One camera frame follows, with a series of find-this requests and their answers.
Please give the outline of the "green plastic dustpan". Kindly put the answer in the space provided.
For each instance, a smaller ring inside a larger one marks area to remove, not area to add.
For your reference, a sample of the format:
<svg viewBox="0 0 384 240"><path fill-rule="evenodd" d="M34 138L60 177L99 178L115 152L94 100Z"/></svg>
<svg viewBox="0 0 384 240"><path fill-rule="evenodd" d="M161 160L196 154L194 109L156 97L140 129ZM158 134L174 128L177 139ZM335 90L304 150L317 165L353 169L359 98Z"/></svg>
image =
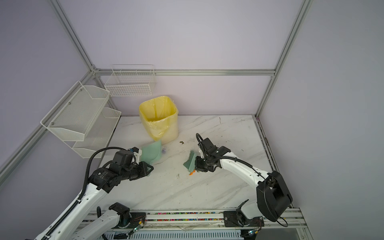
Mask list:
<svg viewBox="0 0 384 240"><path fill-rule="evenodd" d="M141 148L142 154L140 157L141 162L149 165L154 165L162 157L162 141L156 141Z"/></svg>

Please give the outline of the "green hand brush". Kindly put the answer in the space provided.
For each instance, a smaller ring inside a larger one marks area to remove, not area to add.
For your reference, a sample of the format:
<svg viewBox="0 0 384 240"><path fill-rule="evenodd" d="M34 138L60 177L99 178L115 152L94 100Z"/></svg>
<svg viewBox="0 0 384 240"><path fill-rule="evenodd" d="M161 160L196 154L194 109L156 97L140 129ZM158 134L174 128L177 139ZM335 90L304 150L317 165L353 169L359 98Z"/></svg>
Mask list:
<svg viewBox="0 0 384 240"><path fill-rule="evenodd" d="M183 166L188 170L189 173L195 170L196 156L197 154L195 151L190 151L188 160L183 163Z"/></svg>

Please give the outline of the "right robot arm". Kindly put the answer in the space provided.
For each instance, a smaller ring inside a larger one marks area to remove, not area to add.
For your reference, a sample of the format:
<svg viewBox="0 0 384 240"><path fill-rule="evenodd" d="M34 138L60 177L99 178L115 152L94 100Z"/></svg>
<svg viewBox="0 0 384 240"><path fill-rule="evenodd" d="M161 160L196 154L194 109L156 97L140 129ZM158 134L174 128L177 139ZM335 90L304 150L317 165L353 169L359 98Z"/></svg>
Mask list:
<svg viewBox="0 0 384 240"><path fill-rule="evenodd" d="M210 139L203 139L196 134L200 156L195 157L195 170L197 172L214 172L217 168L236 175L247 183L256 192L256 200L245 200L235 210L235 224L239 227L248 227L254 222L261 225L262 219L288 227L279 219L293 202L293 197L287 187L283 176L277 172L260 170L250 163L241 160L227 147L215 146Z"/></svg>

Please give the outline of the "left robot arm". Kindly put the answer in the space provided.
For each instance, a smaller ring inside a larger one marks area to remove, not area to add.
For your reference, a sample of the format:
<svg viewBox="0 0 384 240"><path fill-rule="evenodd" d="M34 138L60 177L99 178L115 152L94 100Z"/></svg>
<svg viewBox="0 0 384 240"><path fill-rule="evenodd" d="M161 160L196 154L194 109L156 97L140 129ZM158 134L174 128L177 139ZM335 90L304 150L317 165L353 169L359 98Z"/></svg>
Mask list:
<svg viewBox="0 0 384 240"><path fill-rule="evenodd" d="M122 181L135 181L147 177L154 167L140 161L142 154L138 148L123 149L113 147L114 159L101 168L90 172L93 159L109 148L97 150L89 158L82 190L60 216L36 238L38 240L94 240L112 228L129 229L130 238L145 224L146 214L132 216L130 208L114 203L92 223L77 230L89 212L118 186Z"/></svg>

